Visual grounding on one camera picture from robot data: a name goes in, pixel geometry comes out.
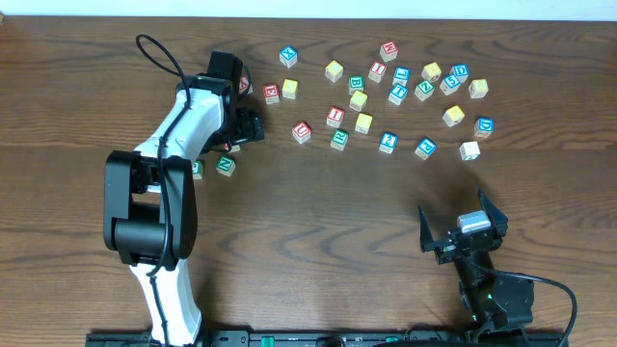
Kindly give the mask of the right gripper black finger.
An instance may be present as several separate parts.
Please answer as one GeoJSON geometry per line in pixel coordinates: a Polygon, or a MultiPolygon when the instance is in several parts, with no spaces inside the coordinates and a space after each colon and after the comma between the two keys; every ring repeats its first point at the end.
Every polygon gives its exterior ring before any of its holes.
{"type": "Polygon", "coordinates": [[[505,236],[509,222],[507,216],[488,199],[481,189],[477,189],[477,195],[480,205],[490,220],[493,229],[499,236],[505,236]]]}
{"type": "Polygon", "coordinates": [[[426,216],[423,212],[422,207],[419,205],[417,207],[418,216],[419,216],[419,245],[420,249],[423,253],[432,252],[435,249],[434,238],[431,232],[431,229],[426,220],[426,216]]]}

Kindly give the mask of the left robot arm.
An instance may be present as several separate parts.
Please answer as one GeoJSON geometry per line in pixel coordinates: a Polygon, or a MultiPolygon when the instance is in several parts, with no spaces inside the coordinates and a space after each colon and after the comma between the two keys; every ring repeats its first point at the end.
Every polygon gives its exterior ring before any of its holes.
{"type": "Polygon", "coordinates": [[[205,73],[182,76],[156,131],[105,163],[104,243],[142,286],[159,345],[192,345],[200,333],[187,261],[198,230],[194,165],[212,148],[264,138],[259,112],[237,104],[242,75],[239,58],[213,52],[205,73]]]}

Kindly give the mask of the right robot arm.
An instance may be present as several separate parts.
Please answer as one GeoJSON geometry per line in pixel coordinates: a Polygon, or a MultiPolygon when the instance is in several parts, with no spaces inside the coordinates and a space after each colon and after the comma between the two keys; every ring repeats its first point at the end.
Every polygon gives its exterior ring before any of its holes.
{"type": "Polygon", "coordinates": [[[491,332],[521,328],[533,320],[532,280],[499,275],[490,258],[506,235],[508,218],[488,198],[477,193],[481,209],[458,217],[457,226],[436,240],[422,210],[419,244],[442,265],[452,262],[459,277],[464,306],[474,321],[491,332]]]}

